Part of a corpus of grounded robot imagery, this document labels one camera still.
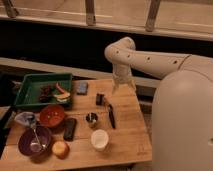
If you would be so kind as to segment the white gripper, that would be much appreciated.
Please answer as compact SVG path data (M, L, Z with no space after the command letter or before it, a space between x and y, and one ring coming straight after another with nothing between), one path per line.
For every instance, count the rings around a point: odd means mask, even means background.
M129 84L129 87L136 91L136 86L133 81L131 68L129 66L114 65L113 80L116 84L113 84L112 94L116 93L116 91L119 89L118 84Z

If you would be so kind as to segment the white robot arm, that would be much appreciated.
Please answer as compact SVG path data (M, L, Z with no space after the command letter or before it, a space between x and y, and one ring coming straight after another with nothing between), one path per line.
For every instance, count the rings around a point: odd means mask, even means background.
M114 86L132 69L160 80L152 103L152 170L213 171L213 58L145 52L124 37L105 48Z

